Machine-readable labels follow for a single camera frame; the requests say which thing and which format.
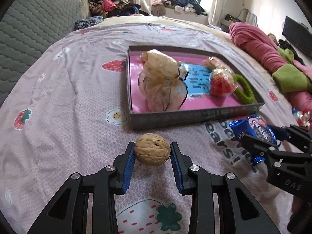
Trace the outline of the blue biscuit packet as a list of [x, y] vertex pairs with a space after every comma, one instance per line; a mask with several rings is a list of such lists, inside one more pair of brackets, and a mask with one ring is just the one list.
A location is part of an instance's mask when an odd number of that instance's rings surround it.
[[265, 160], [260, 154], [254, 154], [251, 151], [253, 148], [252, 142], [254, 142], [255, 139], [264, 143], [277, 145], [275, 134], [259, 114], [231, 121], [229, 122], [229, 126], [240, 145], [250, 153], [250, 162], [253, 166]]

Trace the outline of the red orange snack bag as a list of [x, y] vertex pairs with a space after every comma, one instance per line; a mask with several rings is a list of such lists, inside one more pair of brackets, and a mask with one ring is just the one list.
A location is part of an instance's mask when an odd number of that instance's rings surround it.
[[210, 94], [225, 97], [237, 88], [233, 76], [225, 69], [214, 69], [209, 76]]

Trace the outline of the walnut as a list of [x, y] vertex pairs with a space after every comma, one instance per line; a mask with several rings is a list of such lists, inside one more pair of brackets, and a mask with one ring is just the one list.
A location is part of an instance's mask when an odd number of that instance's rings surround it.
[[143, 134], [135, 142], [137, 160], [146, 166], [159, 166], [168, 161], [171, 153], [169, 143], [158, 134]]

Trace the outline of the beige mesh drawstring pouch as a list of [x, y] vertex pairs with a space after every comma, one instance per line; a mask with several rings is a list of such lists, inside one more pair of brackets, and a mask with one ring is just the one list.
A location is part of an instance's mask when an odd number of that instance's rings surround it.
[[143, 69], [138, 86], [152, 112], [177, 111], [185, 102], [188, 89], [182, 75], [181, 62], [156, 49], [140, 56]]

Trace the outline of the shiny candy wrapper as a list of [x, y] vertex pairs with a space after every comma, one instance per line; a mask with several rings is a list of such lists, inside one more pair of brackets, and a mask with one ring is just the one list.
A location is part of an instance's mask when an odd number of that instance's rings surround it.
[[304, 111], [298, 111], [295, 107], [293, 107], [292, 114], [300, 127], [307, 130], [311, 130], [310, 110], [305, 109]]

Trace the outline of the green fleece cloth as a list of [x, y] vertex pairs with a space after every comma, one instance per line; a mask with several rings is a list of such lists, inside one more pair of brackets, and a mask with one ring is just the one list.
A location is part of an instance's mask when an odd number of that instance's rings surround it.
[[278, 47], [279, 54], [287, 62], [272, 74], [283, 94], [290, 92], [311, 92], [311, 67], [302, 65], [295, 59], [290, 49]]

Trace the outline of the pink picture book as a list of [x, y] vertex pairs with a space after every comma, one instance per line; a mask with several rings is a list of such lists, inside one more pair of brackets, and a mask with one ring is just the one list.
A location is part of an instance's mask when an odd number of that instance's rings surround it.
[[[203, 67], [203, 62], [207, 58], [206, 56], [181, 52], [167, 52], [166, 54], [186, 64], [188, 71], [185, 80], [188, 95], [180, 110], [198, 110], [241, 105], [234, 94], [226, 97], [216, 97], [209, 94], [209, 74], [204, 74], [206, 68]], [[133, 51], [129, 55], [132, 111], [133, 113], [149, 113], [151, 110], [148, 107], [147, 100], [141, 94], [138, 86], [138, 78], [142, 70], [140, 55], [142, 55], [141, 51]]]

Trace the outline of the orange wrapped biscuit pack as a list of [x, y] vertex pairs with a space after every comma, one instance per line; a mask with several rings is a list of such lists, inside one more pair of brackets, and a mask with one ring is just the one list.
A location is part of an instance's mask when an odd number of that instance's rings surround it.
[[204, 61], [204, 65], [206, 67], [208, 67], [210, 70], [214, 70], [214, 69], [228, 69], [229, 68], [226, 63], [224, 63], [223, 61], [221, 61], [217, 57], [208, 57]]

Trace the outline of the pink strawberry print bedsheet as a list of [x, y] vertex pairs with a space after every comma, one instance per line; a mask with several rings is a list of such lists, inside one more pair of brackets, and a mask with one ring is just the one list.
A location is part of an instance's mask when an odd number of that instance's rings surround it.
[[[265, 101], [260, 115], [275, 126], [295, 124], [291, 105], [269, 74], [212, 29], [157, 23], [115, 24], [76, 31], [49, 47], [14, 87], [1, 107], [1, 211], [16, 233], [27, 233], [48, 201], [74, 172], [93, 174], [112, 164], [129, 141], [159, 134], [177, 142], [193, 163], [212, 174], [235, 173], [281, 233], [289, 233], [293, 196], [266, 181], [267, 168], [252, 167], [249, 153], [234, 141], [228, 121], [135, 132], [130, 128], [126, 71], [129, 46], [165, 45], [214, 51], [251, 81]], [[176, 206], [187, 233], [191, 196], [177, 190], [170, 160], [149, 168], [136, 161], [129, 190], [116, 196], [117, 214]]]

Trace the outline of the black television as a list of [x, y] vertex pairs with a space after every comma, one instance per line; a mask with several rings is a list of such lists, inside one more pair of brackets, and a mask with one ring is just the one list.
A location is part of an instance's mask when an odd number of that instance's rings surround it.
[[312, 35], [308, 28], [286, 16], [282, 35], [311, 59]]

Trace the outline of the beige mattress cover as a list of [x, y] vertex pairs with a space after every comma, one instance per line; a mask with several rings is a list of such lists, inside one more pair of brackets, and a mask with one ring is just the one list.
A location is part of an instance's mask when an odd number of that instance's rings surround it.
[[101, 27], [110, 27], [113, 25], [119, 24], [162, 24], [164, 26], [176, 26], [181, 28], [190, 28], [193, 30], [203, 31], [206, 33], [211, 33], [212, 35], [219, 37], [223, 40], [227, 45], [229, 45], [235, 52], [237, 52], [240, 56], [242, 56], [249, 64], [264, 78], [264, 79], [272, 79], [271, 75], [267, 70], [265, 70], [254, 58], [252, 58], [249, 54], [247, 54], [242, 49], [238, 48], [230, 39], [230, 35], [228, 33], [216, 30], [214, 28], [205, 26], [203, 24], [199, 24], [196, 22], [172, 19], [166, 16], [155, 17], [155, 16], [121, 16], [121, 17], [113, 17], [104, 19], [99, 25]]

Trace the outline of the clothes pile on windowsill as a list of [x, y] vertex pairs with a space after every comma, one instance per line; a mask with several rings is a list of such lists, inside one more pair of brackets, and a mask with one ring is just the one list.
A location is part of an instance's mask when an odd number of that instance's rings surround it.
[[197, 15], [205, 15], [208, 13], [202, 8], [202, 6], [196, 0], [161, 0], [166, 7], [182, 8], [185, 12], [195, 13]]

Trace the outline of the dark blue floral cloth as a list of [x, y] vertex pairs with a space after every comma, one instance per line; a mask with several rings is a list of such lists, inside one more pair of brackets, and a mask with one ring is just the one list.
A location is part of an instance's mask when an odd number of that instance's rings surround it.
[[94, 25], [97, 25], [104, 21], [103, 16], [92, 16], [92, 17], [87, 17], [85, 19], [79, 19], [77, 22], [74, 24], [74, 30], [81, 30], [84, 28], [88, 27], [93, 27]]

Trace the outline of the grey quilted headboard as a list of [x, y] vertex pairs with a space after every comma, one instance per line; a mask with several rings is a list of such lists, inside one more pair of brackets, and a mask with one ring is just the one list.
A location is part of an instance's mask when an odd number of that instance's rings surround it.
[[1, 20], [1, 102], [52, 44], [89, 16], [88, 0], [15, 0]]

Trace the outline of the clothes pile beside bed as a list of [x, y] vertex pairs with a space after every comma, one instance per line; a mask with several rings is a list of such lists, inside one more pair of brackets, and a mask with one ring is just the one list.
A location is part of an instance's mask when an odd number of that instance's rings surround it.
[[130, 0], [88, 0], [91, 16], [105, 18], [144, 15], [150, 16], [139, 4]]

